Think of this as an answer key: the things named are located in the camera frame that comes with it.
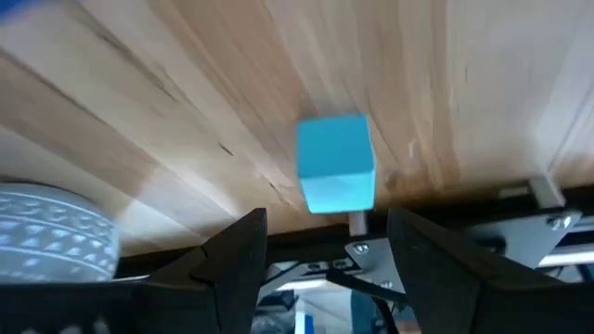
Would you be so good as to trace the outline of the white frame post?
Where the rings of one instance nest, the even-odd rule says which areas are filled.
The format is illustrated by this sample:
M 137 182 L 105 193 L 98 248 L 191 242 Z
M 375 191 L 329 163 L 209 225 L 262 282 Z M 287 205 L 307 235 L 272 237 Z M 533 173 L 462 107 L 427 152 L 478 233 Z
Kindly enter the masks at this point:
M 348 227 L 351 237 L 366 235 L 368 233 L 367 213 L 364 211 L 349 212 Z
M 539 208 L 564 207 L 566 200 L 557 184 L 548 176 L 533 177 L 528 186 Z

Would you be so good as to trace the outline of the black aluminium table frame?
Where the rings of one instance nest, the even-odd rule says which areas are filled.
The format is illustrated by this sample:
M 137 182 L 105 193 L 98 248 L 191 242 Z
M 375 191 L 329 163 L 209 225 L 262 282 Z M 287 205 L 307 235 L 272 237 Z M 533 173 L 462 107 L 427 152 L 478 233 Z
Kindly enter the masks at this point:
M 413 208 L 411 211 L 444 228 L 460 232 L 464 227 L 496 220 L 575 210 L 582 212 L 582 217 L 553 251 L 570 246 L 594 246 L 594 185 L 566 188 L 562 194 L 566 203 L 564 207 L 558 208 L 539 208 L 534 196 L 524 191 L 497 199 L 468 199 Z M 368 212 L 367 220 L 368 233 L 363 237 L 351 237 L 345 225 L 331 225 L 270 236 L 267 238 L 266 262 L 270 265 L 307 264 L 310 266 L 307 276 L 310 277 L 325 274 L 334 263 L 347 271 L 359 270 L 361 268 L 347 253 L 345 246 L 354 241 L 386 238 L 388 212 Z

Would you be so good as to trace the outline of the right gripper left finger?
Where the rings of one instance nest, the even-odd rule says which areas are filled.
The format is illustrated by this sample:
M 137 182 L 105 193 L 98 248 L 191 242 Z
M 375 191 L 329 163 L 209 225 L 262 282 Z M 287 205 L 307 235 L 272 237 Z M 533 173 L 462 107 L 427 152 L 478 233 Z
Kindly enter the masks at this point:
M 266 210 L 140 280 L 0 285 L 0 334 L 250 334 Z

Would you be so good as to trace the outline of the green artificial plant patterned pot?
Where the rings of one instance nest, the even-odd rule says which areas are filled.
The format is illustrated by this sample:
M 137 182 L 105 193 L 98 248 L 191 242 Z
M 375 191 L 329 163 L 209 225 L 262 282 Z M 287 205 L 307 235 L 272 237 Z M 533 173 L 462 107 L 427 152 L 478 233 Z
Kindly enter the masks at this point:
M 0 183 L 0 284 L 110 281 L 120 260 L 111 217 L 68 190 Z

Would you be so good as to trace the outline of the teal cube block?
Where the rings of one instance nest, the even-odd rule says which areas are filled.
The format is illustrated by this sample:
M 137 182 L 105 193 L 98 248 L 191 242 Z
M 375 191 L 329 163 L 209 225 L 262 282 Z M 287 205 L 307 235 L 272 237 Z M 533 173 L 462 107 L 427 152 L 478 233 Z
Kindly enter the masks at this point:
M 296 170 L 309 212 L 371 209 L 377 163 L 366 116 L 347 114 L 299 122 Z

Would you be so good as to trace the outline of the silver metal bracket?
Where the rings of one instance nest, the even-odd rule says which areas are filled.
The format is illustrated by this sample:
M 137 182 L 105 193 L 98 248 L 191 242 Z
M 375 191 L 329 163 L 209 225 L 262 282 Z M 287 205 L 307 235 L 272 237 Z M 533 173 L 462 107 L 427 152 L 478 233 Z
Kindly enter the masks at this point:
M 382 288 L 405 293 L 387 238 L 354 241 L 345 250 L 361 268 L 360 277 Z
M 567 235 L 582 212 L 539 213 L 464 227 L 460 230 L 482 248 L 536 268 Z

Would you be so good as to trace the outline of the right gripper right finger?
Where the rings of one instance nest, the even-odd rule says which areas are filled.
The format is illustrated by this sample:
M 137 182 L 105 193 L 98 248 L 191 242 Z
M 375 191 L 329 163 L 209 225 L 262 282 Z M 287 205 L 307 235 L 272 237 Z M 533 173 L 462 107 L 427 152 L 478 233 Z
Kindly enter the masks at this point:
M 413 212 L 387 237 L 422 334 L 594 334 L 594 282 L 564 283 Z

